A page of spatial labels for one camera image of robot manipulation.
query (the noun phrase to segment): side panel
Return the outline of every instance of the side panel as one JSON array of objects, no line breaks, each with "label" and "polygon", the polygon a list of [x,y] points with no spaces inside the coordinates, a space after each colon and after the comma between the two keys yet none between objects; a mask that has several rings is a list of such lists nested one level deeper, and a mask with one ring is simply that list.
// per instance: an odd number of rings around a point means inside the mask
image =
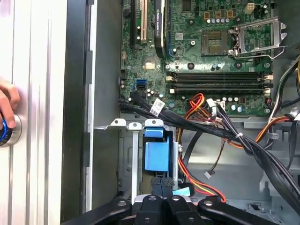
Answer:
[{"label": "side panel", "polygon": [[0,76],[19,89],[22,135],[0,149],[0,224],[59,224],[67,0],[10,3]]}]

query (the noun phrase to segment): blue sata port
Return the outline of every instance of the blue sata port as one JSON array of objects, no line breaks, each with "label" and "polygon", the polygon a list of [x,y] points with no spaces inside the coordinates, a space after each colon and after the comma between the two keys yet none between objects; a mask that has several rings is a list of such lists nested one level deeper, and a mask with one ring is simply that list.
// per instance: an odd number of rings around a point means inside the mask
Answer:
[{"label": "blue sata port", "polygon": [[135,83],[136,83],[136,85],[139,85],[139,84],[146,85],[147,79],[137,79]]},{"label": "blue sata port", "polygon": [[147,79],[137,79],[135,84],[136,89],[146,89]]}]

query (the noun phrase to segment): label sticker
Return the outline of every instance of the label sticker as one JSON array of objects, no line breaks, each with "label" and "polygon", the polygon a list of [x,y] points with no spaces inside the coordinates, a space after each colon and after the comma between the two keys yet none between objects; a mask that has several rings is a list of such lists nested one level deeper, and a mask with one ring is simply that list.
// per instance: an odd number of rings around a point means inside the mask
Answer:
[{"label": "label sticker", "polygon": [[183,40],[183,33],[176,33],[175,40]]},{"label": "label sticker", "polygon": [[152,113],[155,116],[158,116],[164,106],[165,106],[165,103],[157,98],[155,100],[153,106],[151,107],[150,113]]}]

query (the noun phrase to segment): cable tie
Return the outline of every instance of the cable tie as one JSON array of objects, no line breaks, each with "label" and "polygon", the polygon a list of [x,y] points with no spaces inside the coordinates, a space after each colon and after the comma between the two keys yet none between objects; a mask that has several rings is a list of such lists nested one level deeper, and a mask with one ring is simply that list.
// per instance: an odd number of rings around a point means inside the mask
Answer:
[{"label": "cable tie", "polygon": [[235,138],[242,137],[242,136],[243,136],[242,133],[238,133],[238,134],[235,136]]}]

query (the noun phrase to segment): finger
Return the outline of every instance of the finger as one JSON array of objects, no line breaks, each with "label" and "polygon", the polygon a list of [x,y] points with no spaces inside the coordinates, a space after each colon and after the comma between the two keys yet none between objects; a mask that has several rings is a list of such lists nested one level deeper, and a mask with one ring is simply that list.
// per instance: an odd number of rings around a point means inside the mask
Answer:
[{"label": "finger", "polygon": [[18,89],[6,81],[0,81],[0,89],[8,92],[10,96],[10,105],[13,109],[15,109],[20,101]]},{"label": "finger", "polygon": [[4,119],[6,120],[7,126],[9,128],[14,128],[15,127],[14,112],[10,106],[8,98],[1,90],[0,90],[0,109],[2,111]]},{"label": "finger", "polygon": [[3,129],[3,123],[2,123],[2,116],[0,114],[0,130],[2,130],[2,129]]}]

